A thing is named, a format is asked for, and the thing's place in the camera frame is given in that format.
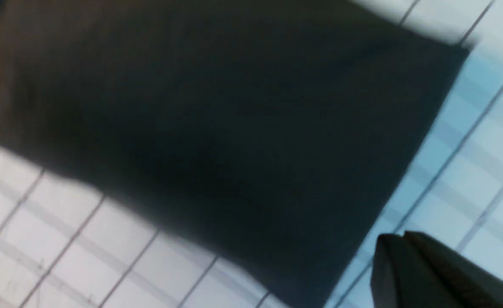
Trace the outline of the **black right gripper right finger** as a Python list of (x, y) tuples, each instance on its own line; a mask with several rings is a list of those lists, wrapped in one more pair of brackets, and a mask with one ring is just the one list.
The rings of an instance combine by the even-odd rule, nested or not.
[(403, 238), (465, 308), (503, 308), (502, 279), (426, 233), (407, 231)]

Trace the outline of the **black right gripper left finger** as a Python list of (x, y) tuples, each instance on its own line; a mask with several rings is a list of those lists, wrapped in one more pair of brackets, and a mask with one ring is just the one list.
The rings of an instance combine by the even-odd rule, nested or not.
[(390, 248), (390, 243), (406, 243), (407, 239), (408, 234), (381, 234), (377, 237), (370, 279), (375, 308), (409, 307), (409, 302), (404, 300), (402, 280), (396, 270), (393, 249)]

